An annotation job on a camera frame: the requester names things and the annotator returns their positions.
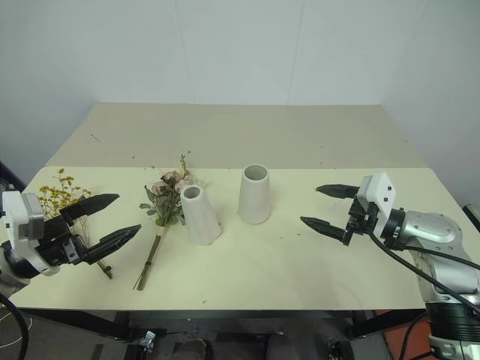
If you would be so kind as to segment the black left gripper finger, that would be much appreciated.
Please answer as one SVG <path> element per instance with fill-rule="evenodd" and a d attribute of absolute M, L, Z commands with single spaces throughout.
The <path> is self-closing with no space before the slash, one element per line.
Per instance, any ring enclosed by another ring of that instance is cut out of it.
<path fill-rule="evenodd" d="M 89 265 L 102 260 L 126 245 L 141 229 L 137 224 L 124 229 L 118 229 L 104 236 L 95 246 L 88 248 L 83 254 L 83 262 Z"/>
<path fill-rule="evenodd" d="M 93 215 L 119 198 L 117 193 L 102 193 L 89 198 L 81 199 L 78 202 L 69 205 L 59 212 L 69 226 L 74 225 L 74 221 L 83 216 Z"/>

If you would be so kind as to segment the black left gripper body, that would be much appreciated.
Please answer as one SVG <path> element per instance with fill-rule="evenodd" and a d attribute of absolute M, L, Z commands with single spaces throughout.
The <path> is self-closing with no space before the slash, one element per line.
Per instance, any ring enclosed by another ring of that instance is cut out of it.
<path fill-rule="evenodd" d="M 82 236 L 72 232 L 62 216 L 44 222 L 43 238 L 35 250 L 50 266 L 86 261 L 87 247 Z"/>

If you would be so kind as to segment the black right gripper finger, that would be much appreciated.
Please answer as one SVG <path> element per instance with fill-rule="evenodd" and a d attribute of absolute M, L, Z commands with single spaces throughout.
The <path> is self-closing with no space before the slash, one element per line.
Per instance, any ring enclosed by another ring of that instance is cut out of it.
<path fill-rule="evenodd" d="M 301 216 L 300 220 L 315 232 L 344 243 L 344 229 L 332 226 L 328 221 L 321 220 L 315 217 Z"/>
<path fill-rule="evenodd" d="M 346 184 L 324 184 L 317 187 L 316 191 L 338 199 L 354 199 L 359 187 Z"/>

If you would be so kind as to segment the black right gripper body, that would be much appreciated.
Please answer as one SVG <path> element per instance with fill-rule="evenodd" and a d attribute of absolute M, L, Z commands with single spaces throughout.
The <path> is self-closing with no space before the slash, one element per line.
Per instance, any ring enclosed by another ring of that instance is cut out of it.
<path fill-rule="evenodd" d="M 379 209 L 373 202 L 369 202 L 364 208 L 358 199 L 354 199 L 349 209 L 349 219 L 341 242 L 349 246 L 354 234 L 362 236 L 372 231 L 377 224 L 378 213 Z"/>

